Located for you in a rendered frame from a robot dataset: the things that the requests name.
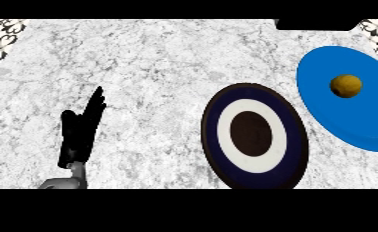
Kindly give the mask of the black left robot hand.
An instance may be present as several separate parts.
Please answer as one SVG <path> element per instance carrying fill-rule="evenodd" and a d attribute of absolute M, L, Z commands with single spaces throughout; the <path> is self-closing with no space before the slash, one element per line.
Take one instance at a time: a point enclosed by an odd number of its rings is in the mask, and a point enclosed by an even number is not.
<path fill-rule="evenodd" d="M 84 112 L 76 114 L 72 110 L 64 110 L 60 114 L 63 140 L 57 166 L 63 169 L 73 162 L 85 163 L 90 158 L 104 108 L 103 89 L 97 87 Z"/>

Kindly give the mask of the dark blue and white plate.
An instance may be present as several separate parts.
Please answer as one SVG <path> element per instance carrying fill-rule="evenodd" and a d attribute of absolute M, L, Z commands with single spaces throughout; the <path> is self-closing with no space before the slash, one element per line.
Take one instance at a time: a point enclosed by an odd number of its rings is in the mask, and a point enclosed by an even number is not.
<path fill-rule="evenodd" d="M 211 168 L 233 189 L 290 189 L 308 161 L 308 139 L 284 98 L 259 84 L 237 83 L 211 98 L 200 121 Z"/>

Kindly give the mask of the yellow lemon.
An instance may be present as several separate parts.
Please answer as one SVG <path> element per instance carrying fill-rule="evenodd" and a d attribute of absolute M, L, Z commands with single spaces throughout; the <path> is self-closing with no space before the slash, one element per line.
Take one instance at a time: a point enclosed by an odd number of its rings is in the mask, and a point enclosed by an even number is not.
<path fill-rule="evenodd" d="M 354 97 L 361 90 L 361 81 L 351 74 L 339 75 L 330 80 L 330 91 L 341 98 Z"/>

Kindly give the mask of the black appliance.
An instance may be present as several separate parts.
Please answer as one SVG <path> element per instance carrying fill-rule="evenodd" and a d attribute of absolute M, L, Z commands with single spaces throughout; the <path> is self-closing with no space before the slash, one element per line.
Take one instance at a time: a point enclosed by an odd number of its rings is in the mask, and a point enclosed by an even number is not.
<path fill-rule="evenodd" d="M 348 31 L 360 19 L 276 19 L 277 30 Z"/>

